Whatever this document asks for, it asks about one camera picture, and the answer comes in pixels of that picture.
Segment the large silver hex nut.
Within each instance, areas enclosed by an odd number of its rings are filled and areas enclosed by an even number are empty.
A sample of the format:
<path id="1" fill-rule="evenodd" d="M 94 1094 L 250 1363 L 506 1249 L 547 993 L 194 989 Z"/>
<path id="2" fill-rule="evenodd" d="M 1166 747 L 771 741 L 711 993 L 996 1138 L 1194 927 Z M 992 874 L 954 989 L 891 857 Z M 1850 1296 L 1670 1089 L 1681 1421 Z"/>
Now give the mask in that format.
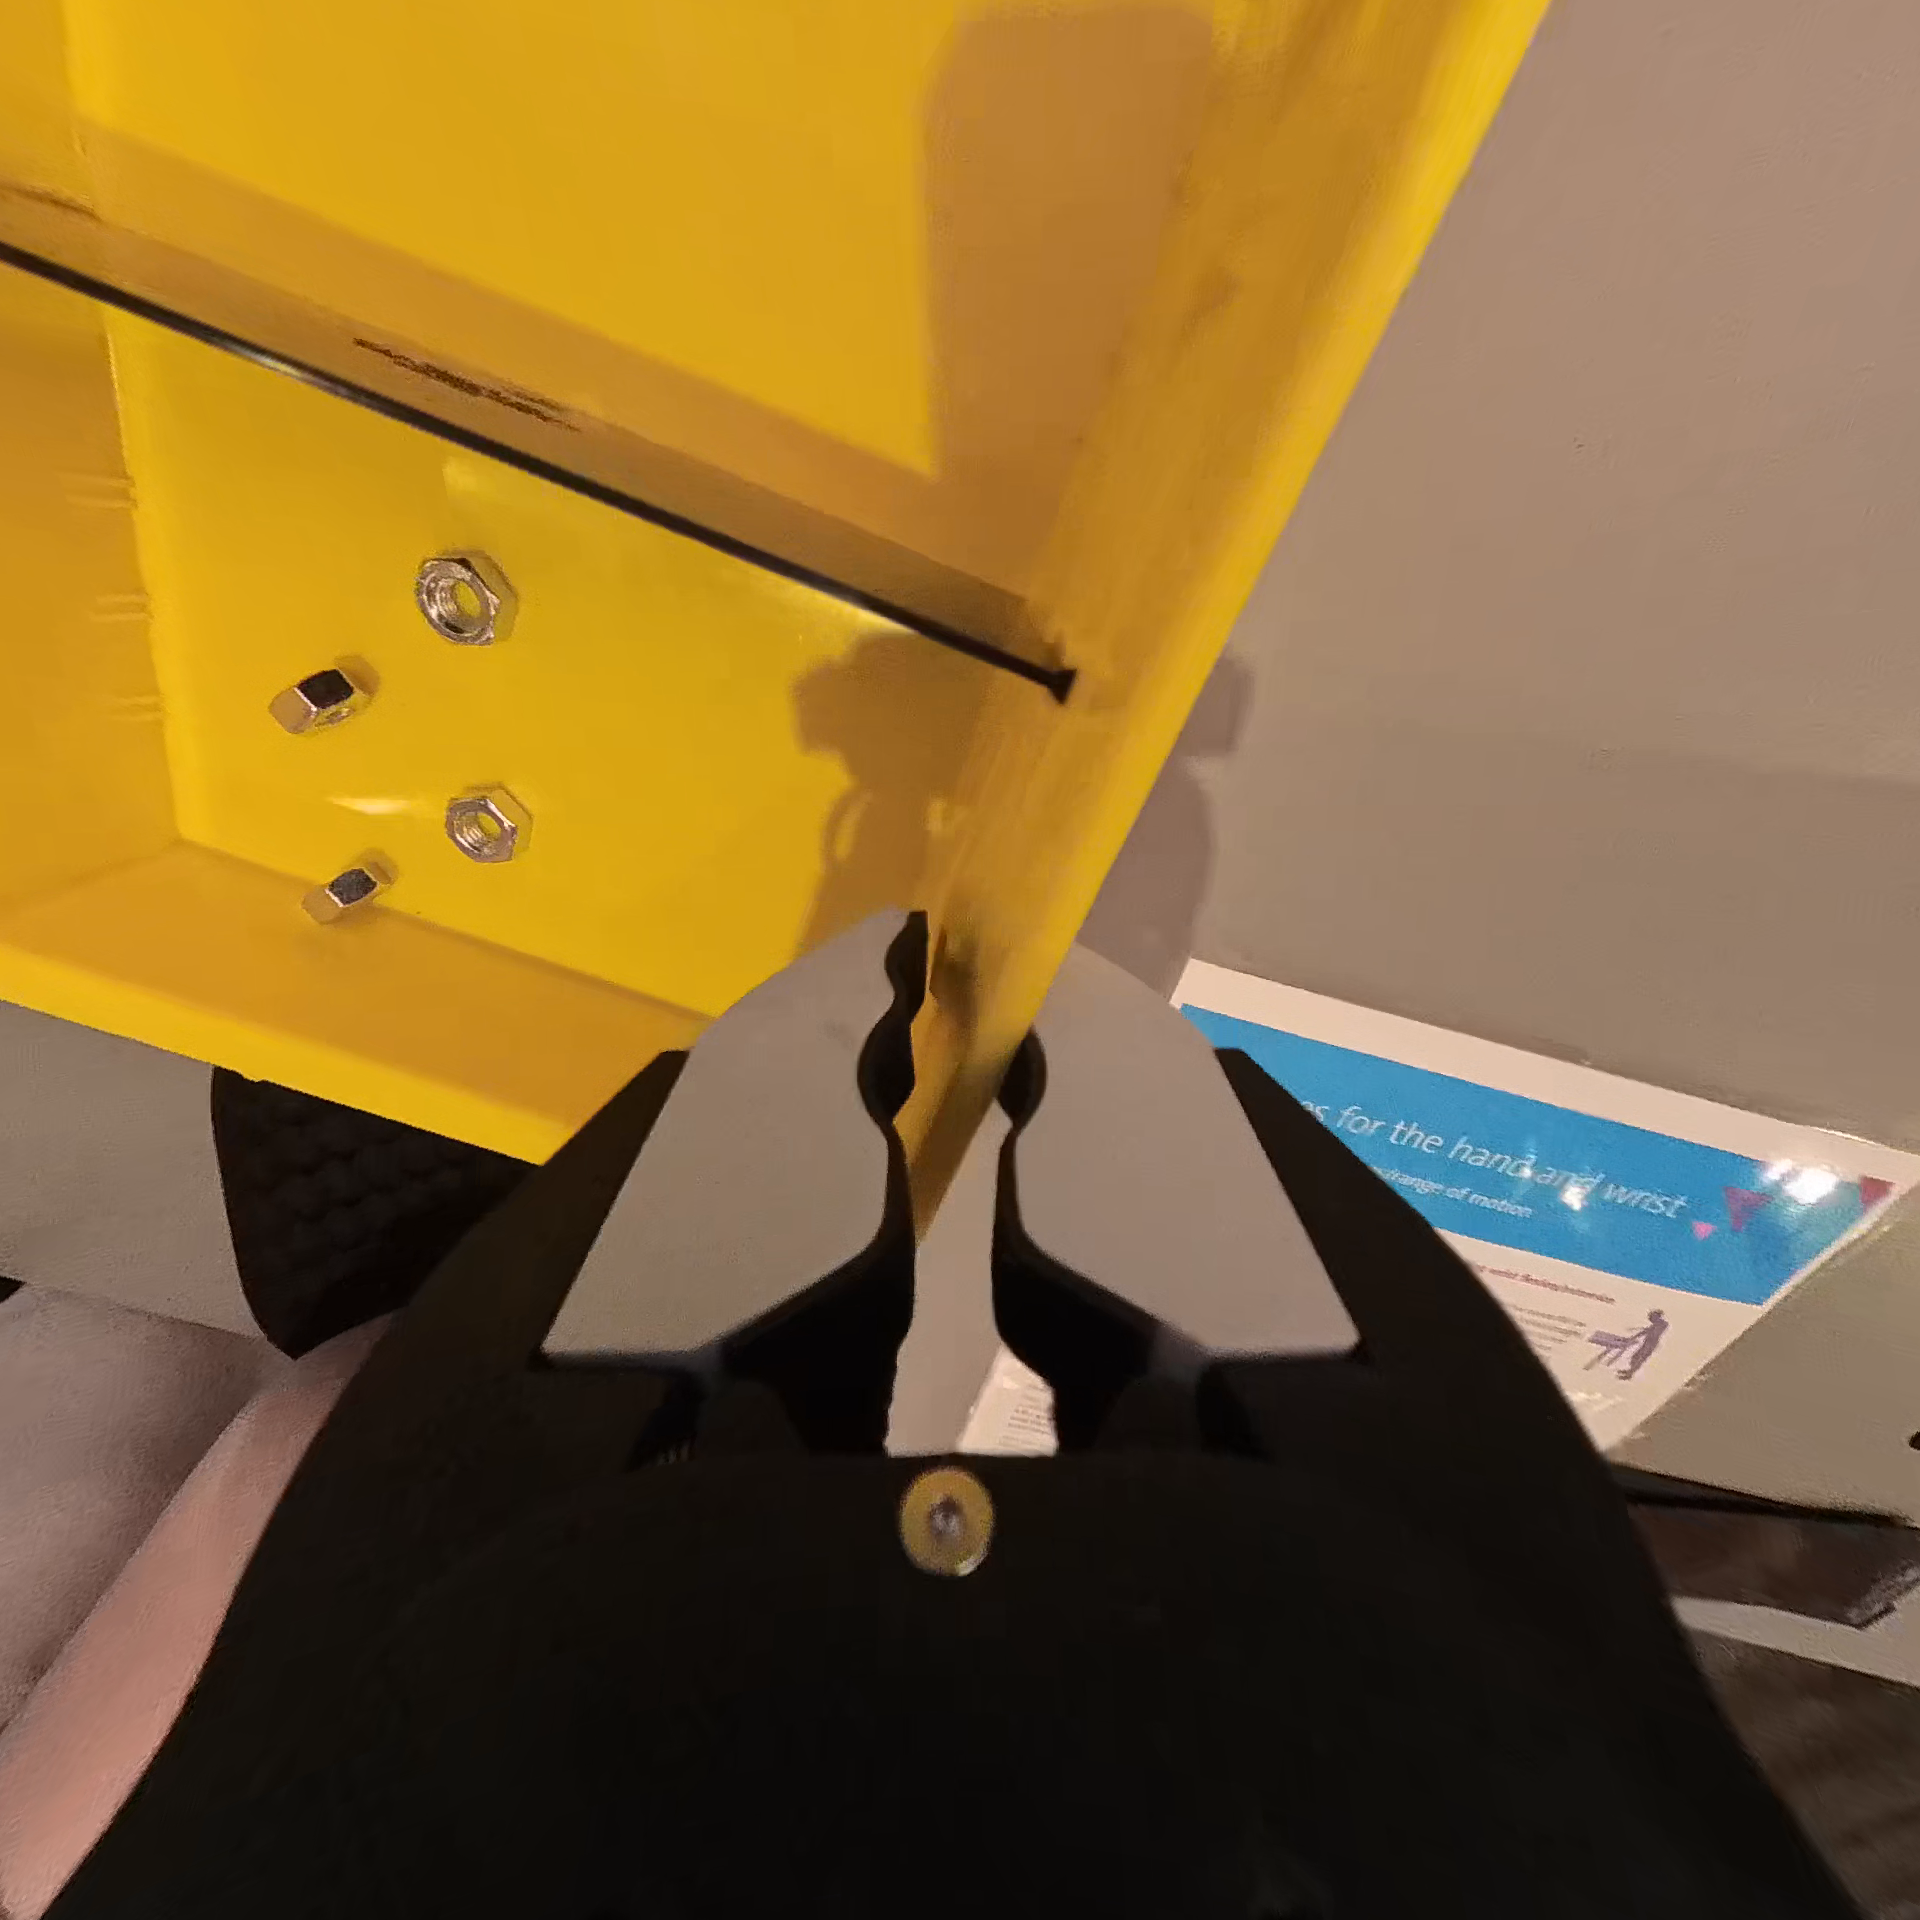
<path id="1" fill-rule="evenodd" d="M 479 550 L 420 560 L 415 599 L 427 629 L 450 646 L 499 646 L 516 625 L 519 597 L 510 577 Z"/>

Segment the blue header printed sheet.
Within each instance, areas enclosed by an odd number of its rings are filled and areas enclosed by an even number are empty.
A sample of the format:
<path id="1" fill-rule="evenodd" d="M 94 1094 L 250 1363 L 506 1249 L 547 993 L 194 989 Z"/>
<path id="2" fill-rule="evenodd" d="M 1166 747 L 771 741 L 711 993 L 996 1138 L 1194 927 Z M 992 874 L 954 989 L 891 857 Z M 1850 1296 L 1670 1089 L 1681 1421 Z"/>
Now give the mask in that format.
<path id="1" fill-rule="evenodd" d="M 1172 1009 L 1463 1259 L 1612 1447 L 1916 1191 L 1916 1155 L 1194 959 Z M 987 1125 L 992 1251 L 1006 1117 Z"/>

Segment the grey panel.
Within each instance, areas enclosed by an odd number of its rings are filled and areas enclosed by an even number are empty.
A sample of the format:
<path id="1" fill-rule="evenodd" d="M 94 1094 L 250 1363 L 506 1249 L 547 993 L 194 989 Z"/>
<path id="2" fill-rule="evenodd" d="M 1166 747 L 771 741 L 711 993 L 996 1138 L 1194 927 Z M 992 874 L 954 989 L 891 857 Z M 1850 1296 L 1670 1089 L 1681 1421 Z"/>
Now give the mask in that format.
<path id="1" fill-rule="evenodd" d="M 1918 1198 L 1768 1307 L 1614 1461 L 1791 1505 L 1918 1515 Z"/>

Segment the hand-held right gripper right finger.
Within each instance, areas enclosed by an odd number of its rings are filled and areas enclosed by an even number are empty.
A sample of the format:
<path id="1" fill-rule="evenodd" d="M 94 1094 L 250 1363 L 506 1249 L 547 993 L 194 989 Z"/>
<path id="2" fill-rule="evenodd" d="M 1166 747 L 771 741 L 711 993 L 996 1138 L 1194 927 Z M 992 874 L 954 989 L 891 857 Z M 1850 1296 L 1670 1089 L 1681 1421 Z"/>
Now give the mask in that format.
<path id="1" fill-rule="evenodd" d="M 1099 957 L 1002 1081 L 996 1334 L 1035 1375 L 1347 1358 L 1350 1307 L 1211 1046 Z"/>

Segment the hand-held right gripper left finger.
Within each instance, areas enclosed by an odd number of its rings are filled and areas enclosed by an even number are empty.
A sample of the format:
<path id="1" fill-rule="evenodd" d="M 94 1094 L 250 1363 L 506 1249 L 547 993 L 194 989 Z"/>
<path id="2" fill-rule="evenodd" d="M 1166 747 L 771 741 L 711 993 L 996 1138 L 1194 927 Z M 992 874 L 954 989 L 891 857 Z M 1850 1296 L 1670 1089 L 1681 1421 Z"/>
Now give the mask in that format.
<path id="1" fill-rule="evenodd" d="M 542 1355 L 714 1361 L 910 1221 L 928 918 L 882 911 L 768 977 L 695 1042 Z"/>

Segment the yellow plastic bin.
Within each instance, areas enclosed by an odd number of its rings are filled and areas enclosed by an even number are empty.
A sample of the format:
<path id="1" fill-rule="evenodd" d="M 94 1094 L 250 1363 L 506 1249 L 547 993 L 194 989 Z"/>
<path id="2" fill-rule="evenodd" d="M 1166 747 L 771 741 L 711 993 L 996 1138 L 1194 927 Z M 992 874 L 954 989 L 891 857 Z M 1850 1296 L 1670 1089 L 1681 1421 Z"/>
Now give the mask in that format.
<path id="1" fill-rule="evenodd" d="M 930 1216 L 1545 14 L 6 5 L 6 1002 L 538 1162 L 920 909 Z"/>

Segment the person's left forearm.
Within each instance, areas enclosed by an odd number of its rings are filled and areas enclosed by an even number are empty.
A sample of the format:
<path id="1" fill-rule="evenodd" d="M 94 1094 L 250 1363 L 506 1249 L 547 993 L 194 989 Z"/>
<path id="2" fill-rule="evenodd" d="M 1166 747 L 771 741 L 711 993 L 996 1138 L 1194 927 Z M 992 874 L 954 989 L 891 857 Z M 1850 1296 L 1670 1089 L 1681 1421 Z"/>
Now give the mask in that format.
<path id="1" fill-rule="evenodd" d="M 44 1915 L 174 1733 L 238 1584 L 393 1315 L 337 1336 L 212 1440 L 3 1742 L 6 1915 Z"/>

